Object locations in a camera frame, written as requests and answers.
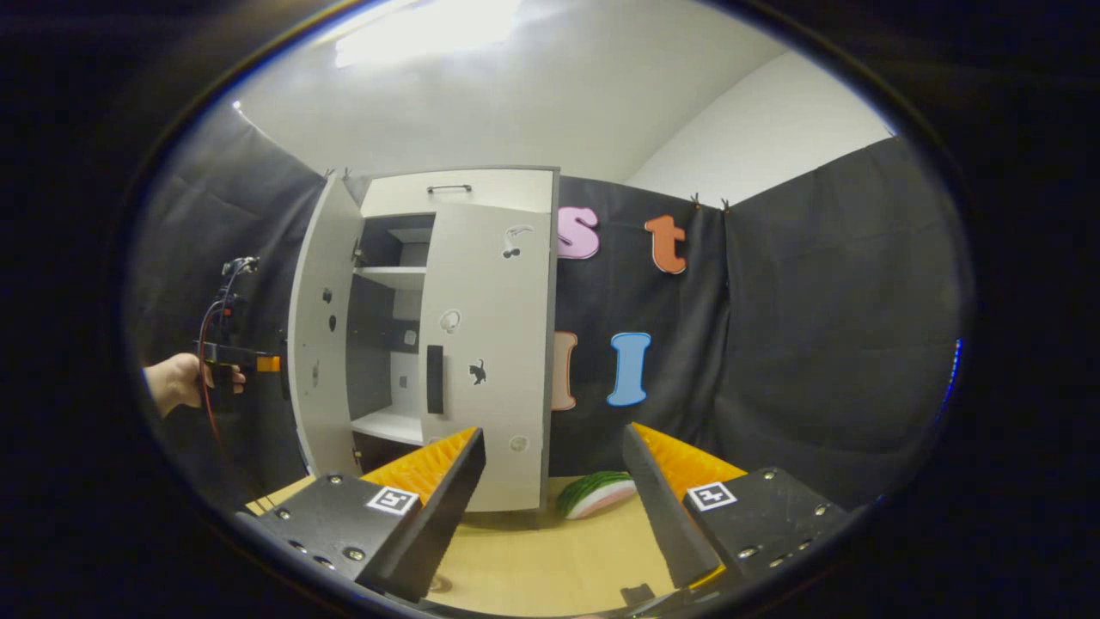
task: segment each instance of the cabinet handle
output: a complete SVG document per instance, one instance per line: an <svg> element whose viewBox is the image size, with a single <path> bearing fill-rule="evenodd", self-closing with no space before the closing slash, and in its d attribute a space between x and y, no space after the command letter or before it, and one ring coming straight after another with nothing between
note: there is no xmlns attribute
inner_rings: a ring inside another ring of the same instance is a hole
<svg viewBox="0 0 1100 619"><path fill-rule="evenodd" d="M433 192L436 192L436 189L457 189L459 187L465 189L466 191L474 190L474 186L473 185L429 185L428 186L428 192L429 194L433 194Z"/></svg>
<svg viewBox="0 0 1100 619"><path fill-rule="evenodd" d="M443 347L428 346L428 413L443 414Z"/></svg>

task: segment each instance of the drawer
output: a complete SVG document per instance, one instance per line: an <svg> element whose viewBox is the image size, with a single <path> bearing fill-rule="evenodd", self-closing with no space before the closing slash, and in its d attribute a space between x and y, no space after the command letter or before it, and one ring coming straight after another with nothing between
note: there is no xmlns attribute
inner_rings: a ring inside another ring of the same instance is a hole
<svg viewBox="0 0 1100 619"><path fill-rule="evenodd" d="M550 212L552 169L448 169L371 179L360 207L363 217L436 212L448 203L480 203L531 212ZM448 187L428 192L428 187Z"/></svg>

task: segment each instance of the white cabinet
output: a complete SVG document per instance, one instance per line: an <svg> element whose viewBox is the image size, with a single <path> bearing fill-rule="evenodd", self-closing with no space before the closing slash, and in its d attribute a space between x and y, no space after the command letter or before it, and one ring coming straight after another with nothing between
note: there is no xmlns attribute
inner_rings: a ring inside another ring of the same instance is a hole
<svg viewBox="0 0 1100 619"><path fill-rule="evenodd" d="M372 178L355 205L330 179L290 299L292 397L315 473L356 472L353 431L421 445L480 427L468 511L544 507L557 186L557 168L422 172Z"/></svg>

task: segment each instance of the ceiling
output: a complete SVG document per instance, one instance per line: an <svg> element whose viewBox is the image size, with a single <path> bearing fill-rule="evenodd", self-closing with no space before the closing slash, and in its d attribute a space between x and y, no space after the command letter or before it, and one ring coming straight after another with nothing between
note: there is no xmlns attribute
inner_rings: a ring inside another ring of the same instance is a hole
<svg viewBox="0 0 1100 619"><path fill-rule="evenodd" d="M558 165L622 181L785 51L690 0L524 0L515 20L504 42L387 66L338 69L329 37L231 97L318 170Z"/></svg>

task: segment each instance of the open cabinet door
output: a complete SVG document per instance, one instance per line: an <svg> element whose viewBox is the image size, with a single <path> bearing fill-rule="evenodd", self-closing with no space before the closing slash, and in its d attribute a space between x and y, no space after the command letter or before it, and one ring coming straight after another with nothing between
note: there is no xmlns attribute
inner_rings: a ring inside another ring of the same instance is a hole
<svg viewBox="0 0 1100 619"><path fill-rule="evenodd" d="M321 192L290 289L287 372L298 441L309 473L358 474L348 411L345 352L353 252L363 218L340 178Z"/></svg>
<svg viewBox="0 0 1100 619"><path fill-rule="evenodd" d="M420 313L426 443L480 427L485 469L466 511L541 509L557 230L547 212L440 207Z"/></svg>

